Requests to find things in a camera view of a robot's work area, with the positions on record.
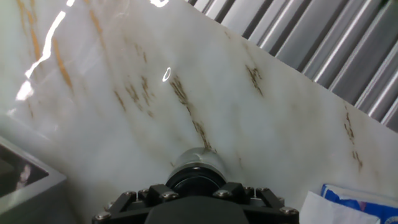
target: black mechanical device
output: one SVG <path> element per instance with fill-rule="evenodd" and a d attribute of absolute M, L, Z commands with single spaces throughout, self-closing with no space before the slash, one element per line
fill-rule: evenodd
<path fill-rule="evenodd" d="M 299 212 L 267 188 L 226 182 L 218 155 L 195 148 L 182 154 L 166 184 L 124 192 L 92 224 L 296 224 Z"/>

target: marble slab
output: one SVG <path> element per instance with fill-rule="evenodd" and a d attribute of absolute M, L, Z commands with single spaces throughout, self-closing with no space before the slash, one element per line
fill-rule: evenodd
<path fill-rule="evenodd" d="M 80 222 L 209 147 L 301 208 L 398 197 L 398 135 L 185 1 L 0 1 L 0 135 L 68 177 Z"/>

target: white marble surface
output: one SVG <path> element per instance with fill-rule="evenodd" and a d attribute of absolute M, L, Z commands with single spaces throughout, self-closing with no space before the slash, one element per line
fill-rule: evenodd
<path fill-rule="evenodd" d="M 203 146 L 230 180 L 292 207 L 323 183 L 398 197 L 396 133 L 186 2 L 163 3 L 0 1 L 0 134 L 67 175 L 81 222 Z"/>

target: bolt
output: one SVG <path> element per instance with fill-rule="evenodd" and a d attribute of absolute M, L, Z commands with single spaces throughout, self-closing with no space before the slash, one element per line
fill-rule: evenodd
<path fill-rule="evenodd" d="M 142 190 L 140 190 L 140 192 L 141 192 L 141 193 L 148 193 L 148 192 L 149 192 L 149 189 L 142 189 Z"/>
<path fill-rule="evenodd" d="M 226 198 L 229 197 L 231 195 L 231 192 L 227 191 L 227 190 L 217 190 L 214 193 L 214 196 L 219 197 L 219 198 Z"/>
<path fill-rule="evenodd" d="M 124 194 L 130 196 L 130 195 L 134 195 L 136 193 L 129 190 L 129 191 L 126 191 Z"/>
<path fill-rule="evenodd" d="M 256 190 L 264 192 L 264 191 L 269 190 L 269 189 L 267 187 L 259 187 Z"/>
<path fill-rule="evenodd" d="M 166 199 L 166 200 L 170 200 L 170 199 L 175 199 L 175 198 L 177 198 L 178 197 L 178 194 L 177 193 L 175 193 L 175 192 L 164 192 L 162 195 L 161 195 L 161 197 L 162 198 L 164 198 L 164 199 Z"/>
<path fill-rule="evenodd" d="M 97 220 L 105 220 L 107 218 L 110 218 L 111 214 L 109 212 L 100 212 L 95 216 L 95 219 Z"/>
<path fill-rule="evenodd" d="M 285 215 L 295 215 L 299 213 L 299 211 L 290 207 L 282 207 L 279 210 Z"/>
<path fill-rule="evenodd" d="M 278 197 L 278 200 L 282 203 L 282 204 L 284 204 L 285 205 L 285 199 L 284 198 L 282 198 L 282 197 Z"/>

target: corrugated metal panel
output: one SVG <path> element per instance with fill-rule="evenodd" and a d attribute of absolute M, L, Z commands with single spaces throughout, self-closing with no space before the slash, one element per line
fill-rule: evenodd
<path fill-rule="evenodd" d="M 398 1 L 189 3 L 398 130 Z"/>

